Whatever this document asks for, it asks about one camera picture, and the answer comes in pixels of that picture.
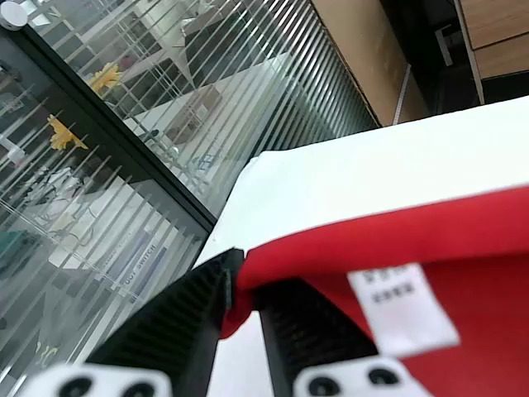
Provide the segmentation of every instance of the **wooden cabinet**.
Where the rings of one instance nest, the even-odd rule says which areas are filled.
[[[379,0],[312,2],[380,123],[391,125],[407,61]],[[427,115],[418,89],[403,112],[406,120]]]
[[[529,70],[529,35],[475,51],[482,79]]]
[[[529,70],[529,0],[456,0],[479,77]]]
[[[460,0],[472,48],[529,32],[529,0]]]

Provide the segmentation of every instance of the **white label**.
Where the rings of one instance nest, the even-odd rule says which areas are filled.
[[[354,271],[347,278],[380,354],[412,356],[459,344],[454,324],[417,263]]]

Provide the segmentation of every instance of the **white tabletop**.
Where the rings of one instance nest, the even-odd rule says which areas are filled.
[[[197,264],[326,223],[529,183],[529,97],[291,151],[243,170]],[[208,396],[272,397],[256,313],[220,342]]]

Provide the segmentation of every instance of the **black metal frame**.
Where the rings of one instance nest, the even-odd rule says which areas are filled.
[[[243,251],[230,249],[187,273],[128,318],[87,362],[163,371],[174,396],[206,396],[243,261]],[[350,318],[303,280],[254,292],[276,397],[292,397],[305,368],[378,354]]]
[[[102,127],[102,131],[109,135],[108,143],[121,147],[122,151],[116,151],[115,157],[122,164],[142,173],[146,171],[207,234],[212,231],[217,218],[31,27],[25,26],[20,31],[4,31],[4,33]],[[100,138],[104,140],[104,134],[100,134],[98,139]]]

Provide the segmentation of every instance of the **screw hole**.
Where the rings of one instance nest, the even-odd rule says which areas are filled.
[[[398,377],[395,373],[385,368],[374,368],[369,371],[368,377],[373,385],[395,385],[398,383]]]
[[[136,383],[125,390],[122,397],[153,397],[155,388],[148,383]]]
[[[75,378],[63,385],[59,390],[59,397],[82,397],[88,393],[92,381],[86,377]]]
[[[315,396],[338,395],[340,386],[331,378],[318,376],[308,384],[308,392]]]

